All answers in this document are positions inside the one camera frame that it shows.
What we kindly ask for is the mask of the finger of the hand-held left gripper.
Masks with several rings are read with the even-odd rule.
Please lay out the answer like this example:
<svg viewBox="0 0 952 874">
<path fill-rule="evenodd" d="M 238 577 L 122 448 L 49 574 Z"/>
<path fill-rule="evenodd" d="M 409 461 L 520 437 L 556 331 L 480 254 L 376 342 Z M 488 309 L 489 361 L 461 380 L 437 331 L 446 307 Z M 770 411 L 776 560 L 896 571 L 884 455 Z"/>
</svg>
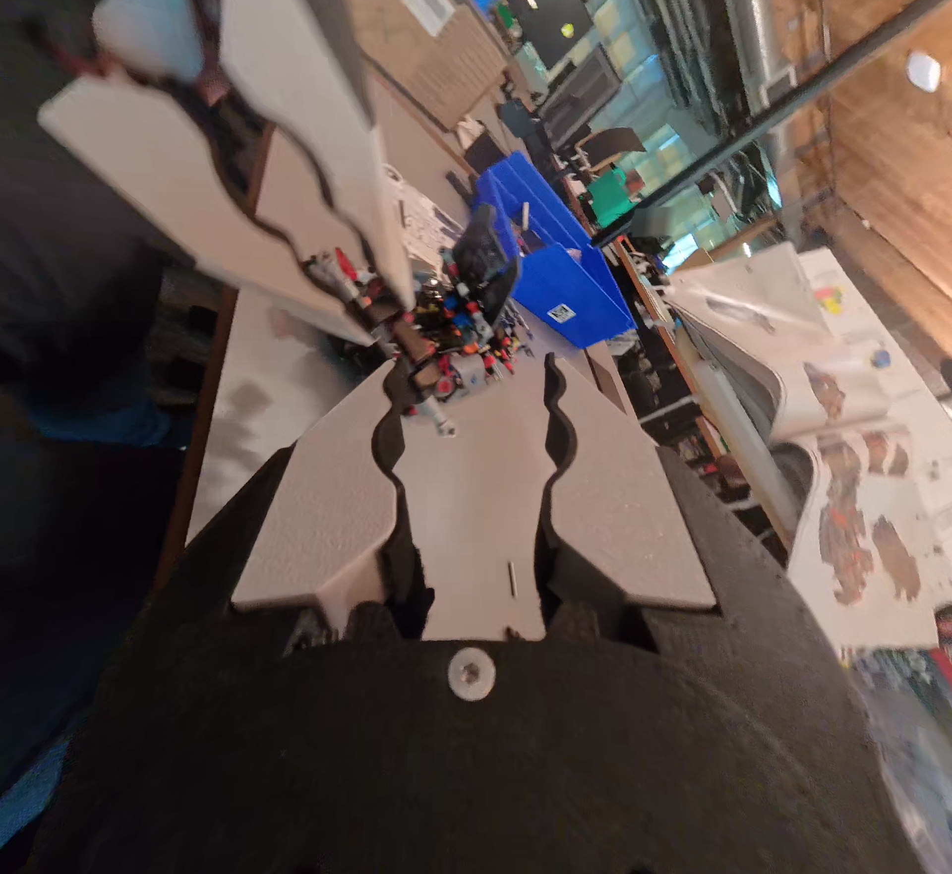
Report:
<svg viewBox="0 0 952 874">
<path fill-rule="evenodd" d="M 230 81 L 310 164 L 328 213 L 403 309 L 411 264 L 389 203 L 383 141 L 343 0 L 221 0 Z"/>
<path fill-rule="evenodd" d="M 323 333 L 373 345 L 336 296 L 304 277 L 287 241 L 230 195 L 206 136 L 165 94 L 86 76 L 41 106 L 37 119 L 201 272 L 255 290 Z"/>
</svg>

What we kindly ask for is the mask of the blue storage bin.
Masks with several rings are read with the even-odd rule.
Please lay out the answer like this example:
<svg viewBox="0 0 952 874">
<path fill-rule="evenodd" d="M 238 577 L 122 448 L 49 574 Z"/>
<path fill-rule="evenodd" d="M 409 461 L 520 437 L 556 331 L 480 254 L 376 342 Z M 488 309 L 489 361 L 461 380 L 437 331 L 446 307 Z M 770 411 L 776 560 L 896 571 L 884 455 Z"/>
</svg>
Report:
<svg viewBox="0 0 952 874">
<path fill-rule="evenodd" d="M 600 249 L 538 170 L 507 155 L 475 182 L 474 209 L 493 207 L 493 227 L 520 264 L 513 299 L 586 349 L 632 331 L 635 321 Z"/>
</svg>

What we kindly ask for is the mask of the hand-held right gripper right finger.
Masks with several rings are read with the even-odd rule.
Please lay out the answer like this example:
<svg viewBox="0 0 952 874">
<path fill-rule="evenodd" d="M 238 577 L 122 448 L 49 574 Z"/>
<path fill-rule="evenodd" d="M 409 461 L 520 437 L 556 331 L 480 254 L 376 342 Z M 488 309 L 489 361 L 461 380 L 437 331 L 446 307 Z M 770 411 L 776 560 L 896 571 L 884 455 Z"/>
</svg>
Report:
<svg viewBox="0 0 952 874">
<path fill-rule="evenodd" d="M 539 590 L 596 610 L 710 610 L 716 597 L 658 447 L 575 368 L 544 357 Z"/>
</svg>

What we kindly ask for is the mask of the green bag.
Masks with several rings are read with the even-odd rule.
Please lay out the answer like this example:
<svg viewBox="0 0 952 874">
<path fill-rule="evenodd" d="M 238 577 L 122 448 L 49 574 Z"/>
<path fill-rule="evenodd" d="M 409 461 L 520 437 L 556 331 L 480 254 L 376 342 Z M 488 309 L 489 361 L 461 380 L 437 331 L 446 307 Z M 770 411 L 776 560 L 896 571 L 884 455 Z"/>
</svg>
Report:
<svg viewBox="0 0 952 874">
<path fill-rule="evenodd" d="M 635 205 L 644 186 L 637 169 L 610 166 L 589 184 L 579 200 L 591 224 L 604 229 Z"/>
</svg>

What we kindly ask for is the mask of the brown cardboard box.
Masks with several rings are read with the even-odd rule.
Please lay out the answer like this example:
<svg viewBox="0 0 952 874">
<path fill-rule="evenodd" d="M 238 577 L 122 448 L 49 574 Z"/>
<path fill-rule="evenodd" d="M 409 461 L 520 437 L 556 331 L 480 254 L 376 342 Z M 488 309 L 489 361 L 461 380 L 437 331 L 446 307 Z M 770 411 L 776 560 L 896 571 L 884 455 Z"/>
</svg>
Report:
<svg viewBox="0 0 952 874">
<path fill-rule="evenodd" d="M 364 58 L 444 131 L 506 70 L 506 47 L 473 0 L 345 3 Z"/>
</svg>

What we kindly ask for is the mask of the silver air duct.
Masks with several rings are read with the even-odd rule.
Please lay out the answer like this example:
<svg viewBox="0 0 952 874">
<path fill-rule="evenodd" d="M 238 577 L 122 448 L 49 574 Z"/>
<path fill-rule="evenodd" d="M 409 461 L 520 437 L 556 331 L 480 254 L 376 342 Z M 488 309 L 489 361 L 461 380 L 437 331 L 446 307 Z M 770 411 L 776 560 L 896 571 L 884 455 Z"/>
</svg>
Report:
<svg viewBox="0 0 952 874">
<path fill-rule="evenodd" d="M 724 2 L 747 102 L 759 113 L 795 84 L 795 71 L 781 51 L 773 0 Z"/>
</svg>

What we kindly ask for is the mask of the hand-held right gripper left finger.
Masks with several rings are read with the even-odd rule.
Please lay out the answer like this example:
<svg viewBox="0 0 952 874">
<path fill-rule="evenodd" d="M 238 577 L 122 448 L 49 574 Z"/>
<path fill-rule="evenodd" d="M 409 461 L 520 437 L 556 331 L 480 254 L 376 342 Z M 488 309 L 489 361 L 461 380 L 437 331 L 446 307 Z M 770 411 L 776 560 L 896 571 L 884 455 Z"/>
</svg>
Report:
<svg viewBox="0 0 952 874">
<path fill-rule="evenodd" d="M 381 548 L 396 526 L 397 495 L 372 438 L 391 409 L 388 361 L 295 443 L 252 546 L 232 606 L 318 609 L 333 630 L 351 609 L 383 603 Z"/>
</svg>

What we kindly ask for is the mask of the open instruction booklet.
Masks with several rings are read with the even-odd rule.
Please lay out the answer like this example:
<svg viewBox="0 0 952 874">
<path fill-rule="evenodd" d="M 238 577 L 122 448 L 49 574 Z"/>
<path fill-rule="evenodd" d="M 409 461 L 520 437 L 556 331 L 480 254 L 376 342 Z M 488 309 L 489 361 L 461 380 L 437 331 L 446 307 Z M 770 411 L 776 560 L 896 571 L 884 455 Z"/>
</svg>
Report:
<svg viewBox="0 0 952 874">
<path fill-rule="evenodd" d="M 940 646 L 950 615 L 950 417 L 828 249 L 783 243 L 665 293 L 740 375 L 772 451 L 806 465 L 787 572 L 843 656 Z"/>
</svg>

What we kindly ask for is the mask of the wooden chair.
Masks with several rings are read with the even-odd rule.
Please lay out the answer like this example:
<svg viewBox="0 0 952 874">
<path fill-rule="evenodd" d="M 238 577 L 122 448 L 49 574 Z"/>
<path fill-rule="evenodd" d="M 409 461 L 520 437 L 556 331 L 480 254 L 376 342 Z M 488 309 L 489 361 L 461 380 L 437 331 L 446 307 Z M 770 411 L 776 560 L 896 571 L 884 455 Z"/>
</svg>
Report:
<svg viewBox="0 0 952 874">
<path fill-rule="evenodd" d="M 630 127 L 593 131 L 577 141 L 575 148 L 588 154 L 644 153 L 647 150 L 636 131 Z"/>
</svg>

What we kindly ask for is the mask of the black stand pole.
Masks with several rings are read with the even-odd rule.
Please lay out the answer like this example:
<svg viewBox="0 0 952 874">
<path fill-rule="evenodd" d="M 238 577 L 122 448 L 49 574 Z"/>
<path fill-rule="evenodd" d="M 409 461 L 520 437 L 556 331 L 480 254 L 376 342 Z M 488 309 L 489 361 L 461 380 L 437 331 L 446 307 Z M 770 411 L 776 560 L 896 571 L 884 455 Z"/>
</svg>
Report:
<svg viewBox="0 0 952 874">
<path fill-rule="evenodd" d="M 681 192 L 697 185 L 709 173 L 771 130 L 785 124 L 801 108 L 817 100 L 866 63 L 880 56 L 893 42 L 916 29 L 923 20 L 946 6 L 950 0 L 912 0 L 901 11 L 851 44 L 803 84 L 786 91 L 768 108 L 747 119 L 743 130 L 703 154 L 690 166 L 638 202 L 630 212 L 614 220 L 591 240 L 594 249 L 603 249 L 616 238 L 634 231 L 645 214 L 659 209 Z"/>
</svg>

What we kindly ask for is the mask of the small black lego assembly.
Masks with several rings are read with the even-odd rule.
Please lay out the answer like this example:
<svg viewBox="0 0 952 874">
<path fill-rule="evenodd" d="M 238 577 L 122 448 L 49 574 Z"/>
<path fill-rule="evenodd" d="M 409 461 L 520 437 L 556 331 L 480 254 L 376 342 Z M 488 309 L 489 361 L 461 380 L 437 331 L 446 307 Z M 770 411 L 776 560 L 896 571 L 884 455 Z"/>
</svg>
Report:
<svg viewBox="0 0 952 874">
<path fill-rule="evenodd" d="M 435 345 L 422 335 L 387 282 L 376 273 L 356 272 L 340 249 L 313 255 L 300 268 L 312 285 L 334 295 L 376 349 L 393 360 L 397 377 L 392 401 L 398 412 L 415 408 L 442 437 L 455 435 L 457 428 L 436 396 L 443 372 Z"/>
</svg>

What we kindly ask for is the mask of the large grey lego model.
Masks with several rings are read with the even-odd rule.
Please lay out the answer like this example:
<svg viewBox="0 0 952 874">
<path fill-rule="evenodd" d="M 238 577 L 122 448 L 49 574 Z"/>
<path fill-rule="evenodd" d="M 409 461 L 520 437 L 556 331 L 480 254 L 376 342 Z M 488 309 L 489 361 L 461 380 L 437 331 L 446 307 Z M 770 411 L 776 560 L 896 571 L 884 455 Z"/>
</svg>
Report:
<svg viewBox="0 0 952 874">
<path fill-rule="evenodd" d="M 429 393 L 443 405 L 505 381 L 519 358 L 533 355 L 533 333 L 513 303 L 522 260 L 506 252 L 496 214 L 480 203 L 419 280 L 411 326 L 429 346 L 438 372 Z"/>
</svg>

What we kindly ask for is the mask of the lego sticker sheet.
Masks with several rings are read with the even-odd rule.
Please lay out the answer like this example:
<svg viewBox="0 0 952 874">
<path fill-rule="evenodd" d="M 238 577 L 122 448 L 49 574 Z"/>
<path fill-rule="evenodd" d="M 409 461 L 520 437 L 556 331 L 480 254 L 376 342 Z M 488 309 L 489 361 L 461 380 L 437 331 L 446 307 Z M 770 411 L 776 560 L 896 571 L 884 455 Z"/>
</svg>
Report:
<svg viewBox="0 0 952 874">
<path fill-rule="evenodd" d="M 398 169 L 385 163 L 383 171 L 390 207 L 413 269 L 421 271 L 427 267 L 441 273 L 445 265 L 443 252 L 456 245 L 464 227 L 413 187 Z"/>
</svg>

